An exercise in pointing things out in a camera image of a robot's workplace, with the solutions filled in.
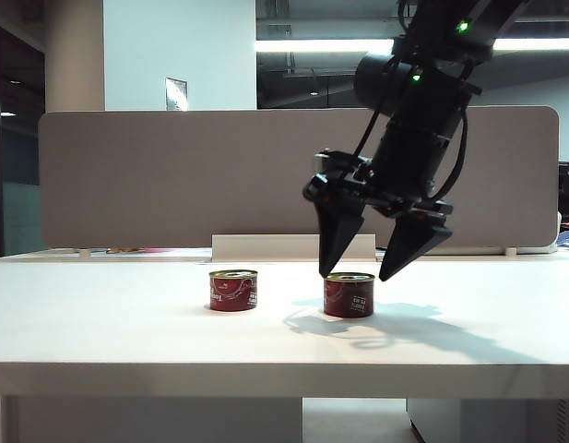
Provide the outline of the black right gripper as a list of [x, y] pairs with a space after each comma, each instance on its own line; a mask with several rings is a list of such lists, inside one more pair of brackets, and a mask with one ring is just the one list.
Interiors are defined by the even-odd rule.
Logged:
[[316, 156], [302, 195], [315, 206], [320, 230], [319, 274], [328, 276], [362, 227], [365, 207], [396, 219], [379, 272], [381, 281], [404, 269], [452, 235], [445, 226], [453, 206], [441, 198], [401, 198], [368, 180], [372, 161], [361, 156]]

